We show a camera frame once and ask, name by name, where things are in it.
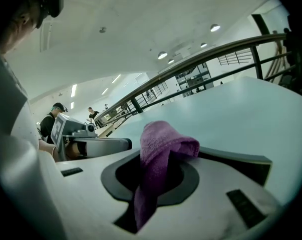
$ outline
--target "black slot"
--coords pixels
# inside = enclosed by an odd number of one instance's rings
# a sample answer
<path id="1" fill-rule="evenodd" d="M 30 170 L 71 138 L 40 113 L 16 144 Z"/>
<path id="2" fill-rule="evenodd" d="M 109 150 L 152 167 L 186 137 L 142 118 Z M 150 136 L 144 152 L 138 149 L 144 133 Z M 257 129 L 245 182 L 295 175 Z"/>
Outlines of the black slot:
<path id="1" fill-rule="evenodd" d="M 265 215 L 255 207 L 241 190 L 233 190 L 226 193 L 226 195 L 229 197 L 231 203 L 234 205 L 248 228 L 257 225 L 265 219 Z"/>
<path id="2" fill-rule="evenodd" d="M 80 172 L 82 172 L 83 170 L 79 167 L 77 168 L 73 168 L 73 169 L 68 169 L 68 170 L 62 170 L 61 171 L 61 174 L 64 176 L 64 177 L 67 177 L 67 176 L 70 176 L 70 175 L 73 175 L 73 174 L 78 174 Z"/>

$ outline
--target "black shirt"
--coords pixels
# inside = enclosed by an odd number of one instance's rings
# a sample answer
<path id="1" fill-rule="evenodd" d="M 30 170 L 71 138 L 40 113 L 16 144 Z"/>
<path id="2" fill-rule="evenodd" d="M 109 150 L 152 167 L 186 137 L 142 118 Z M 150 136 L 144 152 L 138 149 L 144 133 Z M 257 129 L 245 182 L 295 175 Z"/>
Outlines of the black shirt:
<path id="1" fill-rule="evenodd" d="M 96 115 L 98 114 L 99 112 L 98 111 L 94 111 L 94 114 L 90 114 L 90 118 L 93 118 L 96 117 Z"/>
<path id="2" fill-rule="evenodd" d="M 55 123 L 55 118 L 52 113 L 47 114 L 47 116 L 41 121 L 41 134 L 43 137 L 47 138 L 47 143 L 54 144 L 51 139 L 51 133 L 53 125 Z"/>

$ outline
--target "railing post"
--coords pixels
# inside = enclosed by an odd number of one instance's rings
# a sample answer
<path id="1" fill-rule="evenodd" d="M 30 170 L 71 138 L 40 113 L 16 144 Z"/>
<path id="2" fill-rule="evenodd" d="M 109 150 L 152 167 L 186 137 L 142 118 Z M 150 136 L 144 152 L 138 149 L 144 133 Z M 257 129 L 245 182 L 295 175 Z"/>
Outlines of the railing post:
<path id="1" fill-rule="evenodd" d="M 142 96 L 143 96 L 143 98 L 144 98 L 144 101 L 146 102 L 146 104 L 148 104 L 143 94 L 142 94 Z"/>
<path id="2" fill-rule="evenodd" d="M 133 104 L 133 106 L 135 107 L 137 113 L 143 113 L 143 110 L 141 109 L 140 105 L 138 104 L 137 100 L 135 98 L 131 99 L 131 102 Z"/>
<path id="3" fill-rule="evenodd" d="M 155 98 L 157 99 L 157 96 L 155 95 L 155 92 L 154 92 L 153 88 L 151 88 L 150 90 L 151 90 L 151 93 L 153 93 L 153 95 L 154 95 Z"/>
<path id="4" fill-rule="evenodd" d="M 128 110 L 131 112 L 130 106 L 126 103 Z"/>
<path id="5" fill-rule="evenodd" d="M 263 79 L 262 68 L 261 68 L 259 54 L 257 53 L 257 49 L 255 46 L 251 46 L 250 49 L 251 49 L 253 61 L 256 63 L 255 65 L 256 78 Z"/>
<path id="6" fill-rule="evenodd" d="M 162 92 L 161 92 L 161 89 L 160 89 L 159 85 L 157 85 L 157 87 L 159 88 L 159 91 L 160 91 L 160 93 L 162 94 Z"/>
<path id="7" fill-rule="evenodd" d="M 236 52 L 235 52 L 235 56 L 236 56 L 237 62 L 240 64 L 240 61 L 239 61 L 239 58 L 237 57 Z"/>

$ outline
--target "black cap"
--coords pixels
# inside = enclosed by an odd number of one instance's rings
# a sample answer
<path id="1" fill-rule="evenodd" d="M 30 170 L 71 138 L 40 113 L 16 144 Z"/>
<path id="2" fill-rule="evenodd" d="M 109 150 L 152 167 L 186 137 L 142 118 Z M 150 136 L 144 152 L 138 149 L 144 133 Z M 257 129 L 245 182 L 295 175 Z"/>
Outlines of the black cap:
<path id="1" fill-rule="evenodd" d="M 61 111 L 63 111 L 63 112 L 68 112 L 68 109 L 67 109 L 67 107 L 65 107 L 65 106 L 63 106 L 61 103 L 59 103 L 59 102 L 57 102 L 57 103 L 55 103 L 54 105 L 53 105 L 53 107 L 57 107 L 57 108 L 59 108 Z"/>
<path id="2" fill-rule="evenodd" d="M 39 29 L 43 23 L 43 20 L 48 16 L 56 18 L 64 7 L 64 0 L 37 0 L 40 3 L 40 18 L 36 25 Z"/>

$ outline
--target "fluorescent light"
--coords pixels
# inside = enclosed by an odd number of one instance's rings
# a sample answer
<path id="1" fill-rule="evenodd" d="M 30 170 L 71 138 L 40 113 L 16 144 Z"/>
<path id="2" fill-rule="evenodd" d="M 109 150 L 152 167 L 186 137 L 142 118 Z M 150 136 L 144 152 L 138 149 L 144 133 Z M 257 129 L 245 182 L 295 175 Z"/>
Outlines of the fluorescent light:
<path id="1" fill-rule="evenodd" d="M 160 60 L 160 59 L 162 59 L 162 58 L 165 58 L 167 56 L 167 52 L 165 51 L 161 51 L 160 53 L 159 53 L 159 56 L 158 56 L 158 59 Z"/>
<path id="2" fill-rule="evenodd" d="M 73 85 L 73 86 L 72 86 L 71 97 L 74 97 L 74 96 L 75 96 L 76 86 L 77 86 L 77 85 Z"/>
<path id="3" fill-rule="evenodd" d="M 108 90 L 108 88 L 106 88 L 106 89 L 103 91 L 102 95 L 103 95 L 104 93 L 106 93 L 107 90 Z"/>
<path id="4" fill-rule="evenodd" d="M 112 83 L 114 83 L 116 80 L 117 80 L 117 78 L 119 78 L 121 75 L 119 74 L 113 81 L 112 81 Z"/>
<path id="5" fill-rule="evenodd" d="M 211 26 L 211 32 L 217 31 L 220 28 L 220 26 L 218 24 L 213 24 Z"/>

